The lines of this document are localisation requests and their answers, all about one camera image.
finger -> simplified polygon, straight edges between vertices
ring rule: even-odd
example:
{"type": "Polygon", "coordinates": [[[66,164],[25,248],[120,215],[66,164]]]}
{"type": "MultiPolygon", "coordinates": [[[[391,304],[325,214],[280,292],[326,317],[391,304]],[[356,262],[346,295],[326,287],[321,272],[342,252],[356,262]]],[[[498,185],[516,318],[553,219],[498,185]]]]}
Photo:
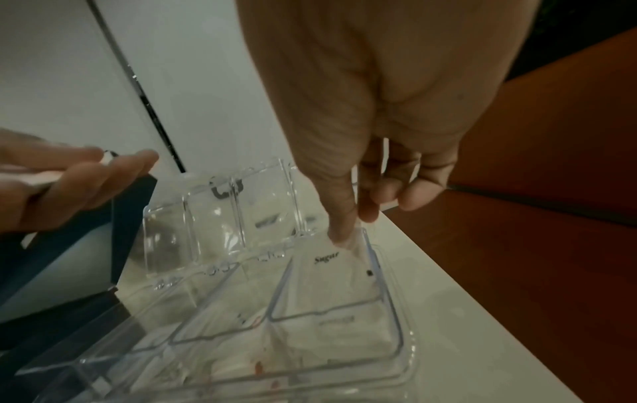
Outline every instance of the finger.
{"type": "Polygon", "coordinates": [[[22,182],[0,181],[0,234],[14,231],[34,189],[22,182]]]}
{"type": "Polygon", "coordinates": [[[374,222],[380,207],[370,197],[370,191],[380,179],[383,167],[383,139],[374,137],[358,164],[358,217],[364,222],[374,222]]]}
{"type": "Polygon", "coordinates": [[[137,174],[137,177],[148,175],[155,163],[159,161],[159,154],[155,150],[146,149],[135,155],[144,161],[144,168],[137,174]]]}
{"type": "Polygon", "coordinates": [[[146,165],[146,160],[143,156],[123,155],[116,157],[108,165],[108,179],[106,179],[98,193],[86,203],[83,210],[97,208],[117,196],[138,178],[138,175],[145,169],[146,165]]]}
{"type": "Polygon", "coordinates": [[[100,163],[80,163],[67,169],[51,189],[27,205],[20,229],[51,230],[64,224],[97,194],[108,175],[108,167],[100,163]]]}
{"type": "Polygon", "coordinates": [[[436,198],[447,188],[447,180],[456,163],[455,150],[435,155],[421,156],[416,178],[398,195],[398,206],[412,211],[436,198]]]}
{"type": "Polygon", "coordinates": [[[329,179],[310,178],[310,180],[317,189],[318,198],[329,216],[330,239],[334,243],[345,241],[354,230],[358,217],[351,174],[329,179]]]}
{"type": "Polygon", "coordinates": [[[46,141],[6,141],[0,143],[0,163],[38,170],[57,170],[82,162],[99,161],[99,147],[67,147],[46,141]]]}
{"type": "Polygon", "coordinates": [[[400,191],[411,181],[414,169],[420,162],[420,153],[400,143],[389,141],[389,156],[383,178],[370,193],[376,204],[394,201],[400,191]]]}

clear lid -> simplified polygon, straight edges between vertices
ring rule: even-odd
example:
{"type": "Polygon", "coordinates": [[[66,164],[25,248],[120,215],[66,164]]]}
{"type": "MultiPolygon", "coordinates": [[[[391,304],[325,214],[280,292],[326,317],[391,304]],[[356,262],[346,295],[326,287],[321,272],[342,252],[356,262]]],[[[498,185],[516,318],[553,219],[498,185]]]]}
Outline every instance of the clear lid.
{"type": "Polygon", "coordinates": [[[143,308],[124,320],[116,307],[25,367],[64,369],[37,401],[333,401],[402,384],[414,344],[386,264],[361,228],[340,246],[327,238],[308,183],[276,161],[146,208],[160,286],[132,295],[143,308]],[[89,334],[103,336],[70,348],[89,334]]]}

person's left hand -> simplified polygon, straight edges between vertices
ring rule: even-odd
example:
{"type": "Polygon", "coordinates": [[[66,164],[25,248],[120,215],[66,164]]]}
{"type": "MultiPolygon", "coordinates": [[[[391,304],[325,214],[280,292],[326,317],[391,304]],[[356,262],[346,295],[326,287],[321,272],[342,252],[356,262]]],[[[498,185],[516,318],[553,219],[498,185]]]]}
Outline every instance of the person's left hand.
{"type": "Polygon", "coordinates": [[[57,182],[38,189],[18,181],[0,180],[0,234],[52,230],[78,211],[97,208],[146,175],[159,159],[153,150],[100,161],[98,147],[57,145],[39,137],[0,129],[0,165],[34,171],[64,171],[57,182]]]}

dark vertical strip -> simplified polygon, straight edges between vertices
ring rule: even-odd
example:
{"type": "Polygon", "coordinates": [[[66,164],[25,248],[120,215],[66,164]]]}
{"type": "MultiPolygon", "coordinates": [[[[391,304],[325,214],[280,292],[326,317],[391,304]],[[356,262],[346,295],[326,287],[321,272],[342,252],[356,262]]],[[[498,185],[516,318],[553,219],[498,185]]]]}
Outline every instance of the dark vertical strip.
{"type": "Polygon", "coordinates": [[[102,12],[98,8],[98,6],[95,4],[95,0],[86,0],[86,3],[88,4],[88,7],[91,9],[91,12],[93,13],[93,16],[95,17],[95,20],[98,22],[98,25],[100,26],[100,29],[102,30],[102,33],[104,34],[104,37],[106,38],[106,41],[108,42],[109,46],[111,47],[111,50],[113,51],[115,57],[117,58],[119,65],[124,70],[124,73],[128,77],[128,80],[130,81],[131,85],[135,89],[135,92],[139,96],[141,103],[144,105],[144,108],[146,108],[146,112],[148,113],[148,116],[151,118],[153,125],[155,125],[155,129],[157,129],[157,132],[159,133],[159,137],[161,137],[161,140],[164,142],[169,153],[175,160],[175,163],[177,164],[179,171],[182,173],[186,172],[186,168],[184,167],[184,164],[181,162],[181,158],[179,158],[179,155],[177,154],[177,150],[175,149],[175,146],[173,145],[170,137],[168,136],[168,133],[166,133],[166,130],[164,130],[164,126],[161,124],[161,121],[159,120],[157,113],[155,113],[155,109],[153,108],[150,101],[148,100],[146,93],[144,93],[144,89],[141,87],[141,84],[137,80],[137,75],[133,71],[133,68],[128,63],[128,60],[126,60],[124,53],[122,53],[119,45],[115,41],[115,37],[113,36],[113,33],[109,29],[108,25],[106,25],[106,21],[104,20],[104,17],[102,16],[102,12]]]}

skin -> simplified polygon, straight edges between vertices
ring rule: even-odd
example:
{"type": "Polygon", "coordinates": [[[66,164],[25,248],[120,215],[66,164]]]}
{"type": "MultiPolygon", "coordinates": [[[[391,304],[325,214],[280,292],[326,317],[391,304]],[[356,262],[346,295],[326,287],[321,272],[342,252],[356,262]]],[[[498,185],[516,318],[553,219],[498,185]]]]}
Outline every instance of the skin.
{"type": "Polygon", "coordinates": [[[96,208],[146,175],[159,158],[152,150],[102,165],[97,147],[70,147],[0,129],[0,165],[64,171],[46,192],[22,182],[0,181],[0,234],[52,230],[81,210],[96,208]]]}
{"type": "Polygon", "coordinates": [[[382,203],[415,210],[443,191],[460,139],[494,99],[538,3],[237,0],[246,44],[332,240],[347,239],[358,218],[373,222],[382,203]]]}

